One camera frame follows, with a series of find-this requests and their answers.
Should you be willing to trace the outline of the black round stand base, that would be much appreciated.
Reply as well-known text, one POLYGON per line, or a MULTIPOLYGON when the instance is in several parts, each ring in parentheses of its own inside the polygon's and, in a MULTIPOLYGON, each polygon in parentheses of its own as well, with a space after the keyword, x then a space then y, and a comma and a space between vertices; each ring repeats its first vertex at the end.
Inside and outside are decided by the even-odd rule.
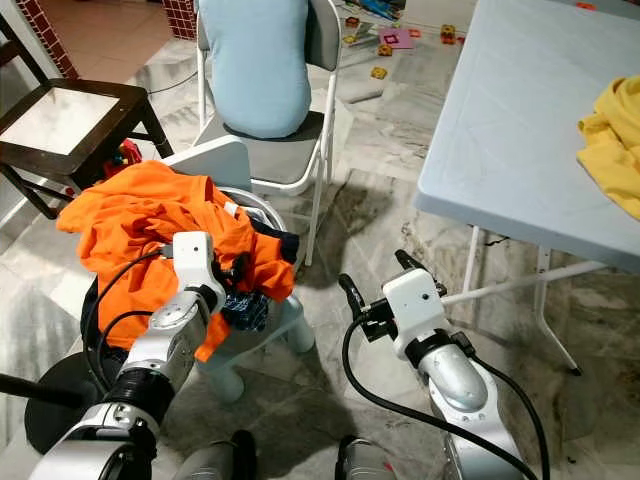
POLYGON ((61 358, 37 381, 1 374, 0 392, 28 399, 23 420, 26 438, 41 454, 49 452, 102 398, 83 352, 61 358))

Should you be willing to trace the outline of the red toy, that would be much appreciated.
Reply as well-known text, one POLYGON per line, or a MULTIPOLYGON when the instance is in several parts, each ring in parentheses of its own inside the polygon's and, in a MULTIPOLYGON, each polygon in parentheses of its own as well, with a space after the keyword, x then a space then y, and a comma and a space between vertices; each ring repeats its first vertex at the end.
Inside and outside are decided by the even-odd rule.
POLYGON ((145 160, 143 157, 140 148, 134 143, 132 140, 125 140, 120 143, 120 146, 116 148, 116 151, 113 155, 109 157, 108 160, 102 164, 102 169, 104 169, 104 178, 109 179, 114 177, 115 174, 118 174, 120 170, 128 168, 128 166, 142 163, 145 160))

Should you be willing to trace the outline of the white plastic child chair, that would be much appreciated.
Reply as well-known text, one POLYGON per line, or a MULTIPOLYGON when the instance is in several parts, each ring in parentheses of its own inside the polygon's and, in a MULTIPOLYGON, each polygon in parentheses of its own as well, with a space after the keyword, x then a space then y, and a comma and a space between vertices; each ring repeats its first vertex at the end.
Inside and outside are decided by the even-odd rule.
MULTIPOLYGON (((197 143, 178 154, 165 157, 163 161, 175 172, 211 177, 212 183, 238 205, 260 210, 257 219, 264 220, 271 228, 285 229, 284 218, 275 207, 251 192, 250 157, 246 146, 233 134, 197 143)), ((233 329, 212 353, 210 360, 198 365, 221 403, 237 401, 244 393, 241 375, 233 370, 233 366, 244 356, 265 347, 271 340, 287 344, 297 355, 314 348, 314 332, 307 324, 305 307, 297 294, 270 307, 268 320, 260 332, 233 329)))

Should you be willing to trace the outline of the grey folding chair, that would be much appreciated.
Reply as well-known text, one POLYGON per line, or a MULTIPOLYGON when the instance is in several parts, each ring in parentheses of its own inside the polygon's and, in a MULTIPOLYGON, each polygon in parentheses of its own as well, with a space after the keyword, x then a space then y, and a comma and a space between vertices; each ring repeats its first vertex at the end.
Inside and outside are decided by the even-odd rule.
POLYGON ((293 134, 275 140, 260 140, 232 131, 216 113, 211 93, 212 60, 210 42, 202 26, 195 0, 197 26, 198 114, 202 123, 201 140, 233 134, 244 143, 250 157, 252 191, 268 195, 301 196, 310 192, 311 210, 303 264, 314 260, 320 202, 332 174, 334 120, 337 118, 337 70, 340 60, 342 26, 333 0, 307 0, 305 63, 311 102, 301 127, 293 134))

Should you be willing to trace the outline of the dark plaid garment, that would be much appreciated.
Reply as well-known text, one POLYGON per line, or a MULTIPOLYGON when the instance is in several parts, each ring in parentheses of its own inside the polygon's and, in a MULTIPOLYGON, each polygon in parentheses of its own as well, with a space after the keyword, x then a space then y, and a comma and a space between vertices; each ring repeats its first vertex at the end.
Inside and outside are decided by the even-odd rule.
MULTIPOLYGON (((101 300, 90 343, 96 343, 115 316, 154 311, 169 300, 178 288, 173 262, 155 259, 151 253, 172 242, 174 234, 197 229, 196 224, 137 219, 128 224, 95 224, 84 230, 77 252, 84 268, 99 278, 95 294, 101 300)), ((195 356, 201 361, 209 358, 233 329, 264 329, 270 306, 293 292, 294 261, 300 247, 297 234, 270 228, 261 221, 210 224, 205 232, 212 237, 218 268, 228 269, 238 253, 251 253, 255 291, 228 292, 223 310, 212 315, 204 343, 196 349, 195 356)))

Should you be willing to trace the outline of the robot left leg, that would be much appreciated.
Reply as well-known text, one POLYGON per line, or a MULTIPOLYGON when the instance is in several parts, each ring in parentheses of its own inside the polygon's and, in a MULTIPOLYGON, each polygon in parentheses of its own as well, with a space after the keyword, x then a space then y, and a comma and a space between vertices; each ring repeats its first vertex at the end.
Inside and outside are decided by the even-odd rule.
POLYGON ((257 480, 256 440, 251 431, 234 431, 189 454, 172 480, 257 480))

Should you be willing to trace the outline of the orange shirt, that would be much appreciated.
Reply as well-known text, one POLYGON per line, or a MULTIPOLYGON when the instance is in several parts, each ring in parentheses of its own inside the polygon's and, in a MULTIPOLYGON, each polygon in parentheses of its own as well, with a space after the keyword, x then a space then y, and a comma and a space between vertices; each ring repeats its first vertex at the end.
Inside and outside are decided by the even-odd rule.
POLYGON ((159 161, 145 161, 120 170, 61 210, 58 229, 82 236, 95 224, 128 224, 137 219, 163 223, 210 224, 259 221, 251 218, 207 175, 184 175, 159 161))

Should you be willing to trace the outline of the dark wooden marble-top stool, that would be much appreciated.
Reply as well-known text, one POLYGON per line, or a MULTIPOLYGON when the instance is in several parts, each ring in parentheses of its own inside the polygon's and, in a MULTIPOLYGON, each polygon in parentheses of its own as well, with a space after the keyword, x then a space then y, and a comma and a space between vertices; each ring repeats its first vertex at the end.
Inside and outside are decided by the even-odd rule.
POLYGON ((1 173, 49 219, 58 210, 42 195, 72 197, 20 173, 84 189, 105 178, 105 161, 128 138, 152 143, 161 157, 174 154, 148 91, 133 84, 49 79, 6 111, 1 128, 1 173))

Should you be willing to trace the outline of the pink toy tile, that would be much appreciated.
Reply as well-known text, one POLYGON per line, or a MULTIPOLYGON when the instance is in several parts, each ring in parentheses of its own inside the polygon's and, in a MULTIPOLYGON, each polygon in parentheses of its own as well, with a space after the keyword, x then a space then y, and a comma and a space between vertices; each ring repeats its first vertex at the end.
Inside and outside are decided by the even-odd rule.
POLYGON ((378 40, 380 45, 388 46, 389 49, 412 49, 415 40, 420 36, 416 29, 406 28, 380 28, 378 40))

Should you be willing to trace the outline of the yellow shirt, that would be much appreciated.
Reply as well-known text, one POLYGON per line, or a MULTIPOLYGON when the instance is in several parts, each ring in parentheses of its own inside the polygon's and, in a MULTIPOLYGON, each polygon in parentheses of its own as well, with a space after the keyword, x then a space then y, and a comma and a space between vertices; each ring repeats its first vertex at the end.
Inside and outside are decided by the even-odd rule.
POLYGON ((640 74, 613 79, 579 122, 577 160, 614 205, 640 221, 640 74))

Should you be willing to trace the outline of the light blue pillow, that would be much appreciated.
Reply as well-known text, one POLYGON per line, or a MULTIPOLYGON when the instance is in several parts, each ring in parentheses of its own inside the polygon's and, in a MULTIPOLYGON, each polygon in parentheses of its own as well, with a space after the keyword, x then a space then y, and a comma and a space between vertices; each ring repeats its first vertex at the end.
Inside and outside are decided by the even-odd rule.
POLYGON ((232 131, 275 140, 301 127, 311 102, 307 0, 200 0, 210 42, 211 93, 232 131))

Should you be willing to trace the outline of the light blue folding table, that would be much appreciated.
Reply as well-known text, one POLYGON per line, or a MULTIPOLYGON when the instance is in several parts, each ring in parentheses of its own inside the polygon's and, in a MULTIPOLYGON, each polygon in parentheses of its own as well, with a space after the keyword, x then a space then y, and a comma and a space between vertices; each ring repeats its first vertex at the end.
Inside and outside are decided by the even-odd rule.
POLYGON ((640 73, 640 6, 625 0, 477 0, 422 166, 416 209, 472 228, 447 305, 532 285, 535 324, 554 280, 640 274, 640 220, 577 163, 579 120, 616 78, 640 73), (535 244, 535 273, 474 284, 484 230, 535 244))

